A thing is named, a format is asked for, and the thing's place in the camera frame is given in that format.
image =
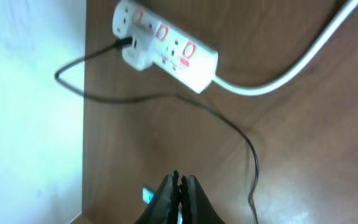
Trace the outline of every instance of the power strip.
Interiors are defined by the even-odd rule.
[[[153,63],[167,71],[196,93],[212,81],[232,93],[259,96],[274,91],[299,74],[358,6],[347,0],[302,58],[280,78],[257,87],[233,85],[216,75],[218,52],[175,27],[134,1],[122,0],[112,19],[114,35],[133,37],[132,47],[122,51],[124,60],[138,71]]]
[[[154,63],[196,93],[215,77],[216,50],[136,2],[117,5],[112,30],[118,38],[133,36],[132,47],[124,48],[122,57],[138,71]]]

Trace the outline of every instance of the black charging cable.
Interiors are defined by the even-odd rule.
[[[254,156],[254,162],[255,162],[255,177],[254,177],[254,182],[252,184],[252,187],[250,189],[250,192],[248,194],[248,204],[251,207],[251,211],[252,211],[252,216],[254,218],[254,223],[258,224],[258,216],[257,216],[257,212],[256,212],[256,207],[255,207],[255,203],[254,203],[254,198],[253,198],[253,194],[256,188],[256,185],[258,183],[258,178],[259,178],[259,162],[258,162],[258,157],[256,155],[256,151],[254,149],[254,146],[252,145],[250,139],[240,130],[240,128],[238,128],[234,123],[232,123],[231,121],[229,121],[227,118],[225,118],[223,115],[219,114],[218,112],[216,112],[215,110],[212,110],[211,108],[198,103],[197,101],[193,101],[193,100],[189,100],[188,98],[185,98],[184,96],[182,96],[179,93],[157,93],[157,94],[152,94],[152,95],[145,95],[145,96],[137,96],[137,97],[132,97],[132,98],[125,98],[125,99],[119,99],[119,98],[106,98],[103,96],[96,96],[90,93],[87,93],[85,91],[82,91],[81,89],[69,84],[68,82],[66,82],[65,80],[62,80],[60,78],[60,75],[67,71],[68,69],[70,69],[71,67],[74,67],[75,65],[81,63],[81,62],[85,62],[87,60],[90,60],[92,58],[96,58],[102,54],[105,54],[106,52],[112,50],[112,49],[117,49],[120,50],[123,47],[127,47],[129,45],[132,44],[132,37],[126,37],[124,39],[119,39],[117,41],[115,41],[115,43],[95,52],[89,55],[86,55],[84,57],[80,57],[78,59],[75,59],[74,61],[68,63],[67,65],[63,66],[62,68],[60,68],[59,70],[56,71],[55,73],[55,80],[57,82],[59,82],[61,85],[63,85],[65,88],[71,90],[72,92],[76,93],[79,96],[82,96],[84,99],[87,100],[91,100],[91,101],[96,101],[99,103],[107,103],[107,104],[113,104],[113,105],[123,105],[123,104],[135,104],[135,103],[143,103],[149,100],[156,100],[159,98],[167,98],[167,97],[173,97],[173,98],[177,98],[179,100],[182,100],[186,103],[189,103],[195,107],[201,108],[205,111],[207,111],[208,113],[210,113],[211,115],[219,118],[220,120],[222,120],[223,122],[225,122],[226,124],[228,124],[230,127],[232,127],[234,130],[236,130],[246,141],[246,143],[249,145],[251,151],[252,151],[252,155]]]

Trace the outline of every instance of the electrical socket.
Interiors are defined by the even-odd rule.
[[[124,48],[122,57],[138,71],[155,63],[196,93],[215,77],[216,50],[134,1],[116,6],[112,31],[120,39],[133,36],[132,47]]]

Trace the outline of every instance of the black object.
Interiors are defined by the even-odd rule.
[[[249,145],[251,151],[252,151],[252,155],[254,156],[254,162],[255,162],[255,177],[254,177],[254,182],[252,184],[251,190],[248,194],[248,204],[251,208],[252,211],[252,215],[254,217],[254,223],[258,224],[258,216],[257,216],[257,212],[256,212],[256,208],[255,208],[255,203],[254,203],[254,199],[253,199],[253,194],[256,188],[256,185],[258,183],[258,179],[259,179],[259,162],[258,162],[258,157],[256,155],[256,151],[254,149],[254,146],[252,145],[250,139],[231,121],[229,121],[227,118],[225,118],[223,115],[219,114],[218,112],[216,112],[215,110],[212,110],[211,108],[208,108],[207,106],[198,103],[197,101],[193,101],[193,100],[189,100],[187,98],[185,98],[184,96],[181,96],[181,94],[179,93],[159,93],[159,94],[153,94],[153,95],[145,95],[145,96],[138,96],[138,97],[132,97],[132,98],[126,98],[126,99],[119,99],[119,98],[106,98],[103,96],[96,96],[87,92],[84,92],[82,90],[80,90],[79,88],[69,84],[68,82],[62,80],[60,78],[60,75],[65,72],[66,70],[68,70],[71,67],[74,67],[75,65],[81,63],[81,62],[85,62],[87,60],[90,60],[92,58],[98,57],[102,54],[105,54],[106,52],[112,50],[112,49],[122,49],[123,47],[127,47],[132,45],[132,37],[126,37],[124,39],[118,39],[117,41],[115,41],[115,43],[95,52],[89,55],[86,55],[84,57],[80,57],[78,59],[75,59],[74,61],[68,63],[67,65],[63,66],[62,68],[60,68],[59,70],[56,71],[55,73],[55,80],[57,82],[59,82],[59,84],[63,85],[65,88],[71,90],[72,92],[76,93],[79,96],[82,96],[83,98],[87,99],[87,100],[91,100],[91,101],[97,101],[100,103],[108,103],[108,104],[113,104],[113,105],[117,105],[117,104],[134,104],[134,103],[143,103],[149,100],[156,100],[159,98],[166,98],[166,97],[173,97],[179,100],[182,100],[186,103],[189,103],[195,107],[201,108],[205,111],[207,111],[208,113],[210,113],[211,115],[219,118],[220,120],[224,121],[226,124],[228,124],[230,127],[232,127],[234,130],[236,130],[246,141],[246,143]]]
[[[165,176],[152,201],[135,224],[177,224],[181,203],[182,224],[224,224],[195,176]]]

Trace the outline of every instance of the wooden surface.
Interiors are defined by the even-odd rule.
[[[246,86],[277,78],[338,7],[333,0],[141,2],[217,49],[218,75]],[[88,53],[114,40],[115,5],[88,1]],[[259,156],[261,223],[358,223],[358,8],[298,77],[265,96],[214,84],[195,95],[158,67],[136,72],[120,52],[86,64],[86,89],[123,98],[175,90],[225,114]],[[243,139],[208,113],[174,99],[86,101],[84,129],[83,206],[94,224],[133,223],[145,208],[142,187],[156,189],[174,169],[197,176],[226,223],[252,223],[246,196],[254,164]]]
[[[92,223],[84,215],[80,215],[71,224],[92,224]]]

